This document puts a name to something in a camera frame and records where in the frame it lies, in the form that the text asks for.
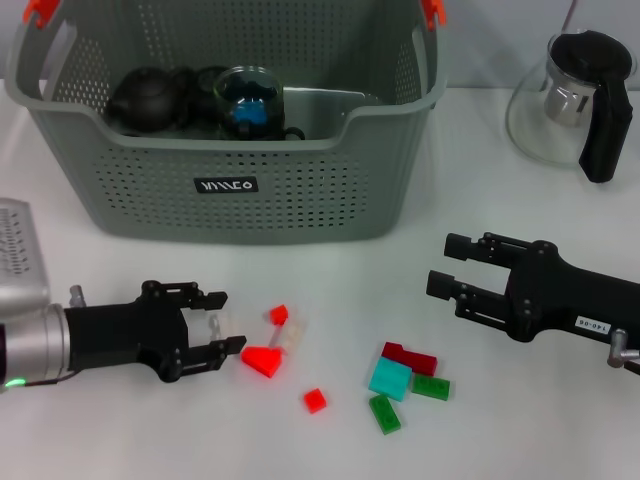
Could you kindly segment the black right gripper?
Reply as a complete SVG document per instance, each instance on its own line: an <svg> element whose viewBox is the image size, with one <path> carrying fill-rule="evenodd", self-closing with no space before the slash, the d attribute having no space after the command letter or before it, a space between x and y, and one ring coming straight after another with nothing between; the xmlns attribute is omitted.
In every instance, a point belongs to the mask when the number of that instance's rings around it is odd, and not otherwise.
<svg viewBox="0 0 640 480"><path fill-rule="evenodd" d="M431 270L426 294L454 300L459 318L524 343L559 330L608 344L616 329L626 331L630 345L639 343L639 285L575 267L552 243L490 232L473 241L449 233L444 256L510 269L505 296Z"/></svg>

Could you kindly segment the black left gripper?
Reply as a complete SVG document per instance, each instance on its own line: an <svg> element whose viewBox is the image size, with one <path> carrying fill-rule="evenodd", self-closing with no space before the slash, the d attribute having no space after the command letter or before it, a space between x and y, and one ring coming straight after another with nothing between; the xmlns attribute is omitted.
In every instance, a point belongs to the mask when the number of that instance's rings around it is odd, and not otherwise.
<svg viewBox="0 0 640 480"><path fill-rule="evenodd" d="M80 372L139 363L165 383L217 371L229 356L241 353L246 337L189 347L182 310L217 311L227 300L226 292L205 293L197 282L148 280L130 303L68 308L69 369Z"/></svg>

